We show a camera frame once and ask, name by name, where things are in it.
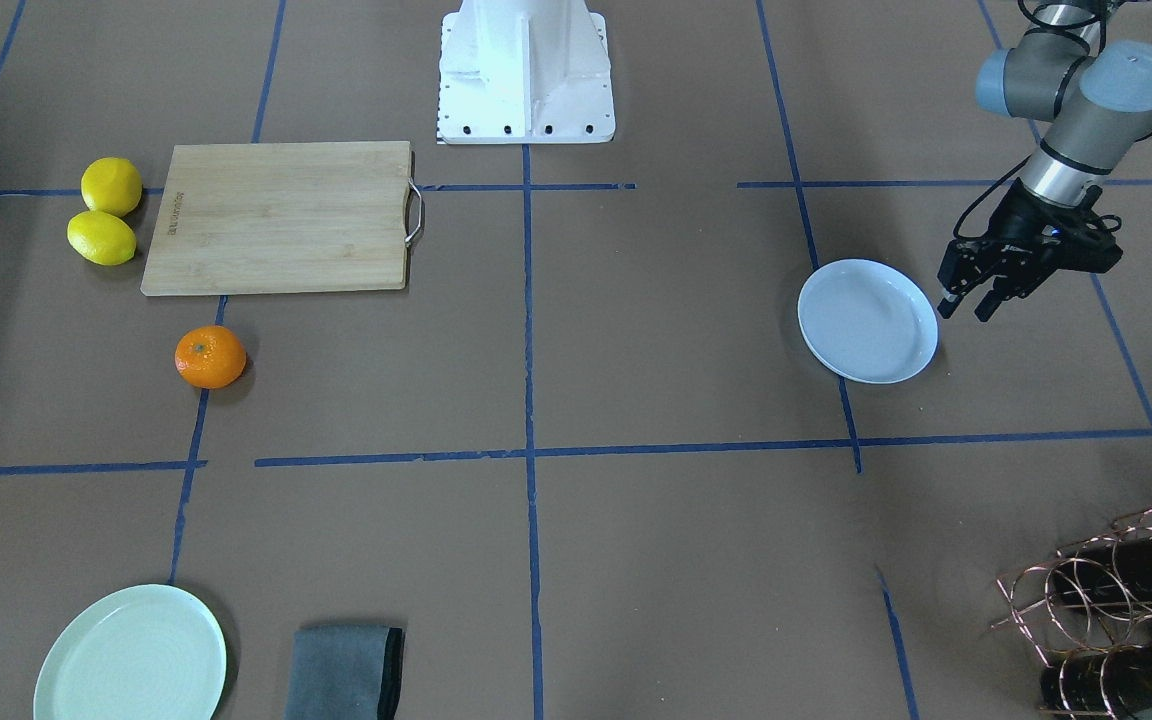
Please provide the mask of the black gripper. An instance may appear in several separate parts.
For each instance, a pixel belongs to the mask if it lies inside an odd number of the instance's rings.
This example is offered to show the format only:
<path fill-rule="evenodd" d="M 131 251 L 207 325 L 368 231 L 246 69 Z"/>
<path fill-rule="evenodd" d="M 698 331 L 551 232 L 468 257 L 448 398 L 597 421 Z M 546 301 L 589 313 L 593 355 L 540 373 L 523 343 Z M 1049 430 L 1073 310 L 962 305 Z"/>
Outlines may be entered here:
<path fill-rule="evenodd" d="M 1123 258 L 1115 232 L 1121 218 L 1100 215 L 1094 202 L 1102 188 L 1092 185 L 1071 209 L 1044 200 L 1024 184 L 1011 182 L 986 232 L 961 233 L 965 219 L 1001 183 L 992 185 L 960 215 L 941 263 L 942 300 L 937 313 L 950 319 L 961 301 L 975 288 L 993 281 L 975 306 L 978 323 L 988 323 L 1011 297 L 1026 297 L 1060 270 L 1102 274 Z"/>

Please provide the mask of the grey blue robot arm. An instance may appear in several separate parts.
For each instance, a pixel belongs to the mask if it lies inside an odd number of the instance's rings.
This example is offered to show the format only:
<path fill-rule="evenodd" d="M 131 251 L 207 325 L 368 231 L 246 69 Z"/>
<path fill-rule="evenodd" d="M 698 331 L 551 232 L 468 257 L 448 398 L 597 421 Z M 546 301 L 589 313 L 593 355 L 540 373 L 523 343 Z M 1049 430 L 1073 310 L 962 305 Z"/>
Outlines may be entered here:
<path fill-rule="evenodd" d="M 1108 41 L 1116 1 L 1020 3 L 1029 26 L 996 50 L 975 79 L 975 100 L 1001 118 L 1047 124 L 1036 150 L 998 179 L 986 229 L 955 225 L 938 270 L 937 311 L 952 318 L 975 288 L 975 318 L 1025 300 L 1059 272 L 1098 275 L 1123 258 L 1120 219 L 1094 205 L 1134 145 L 1152 138 L 1152 45 Z"/>

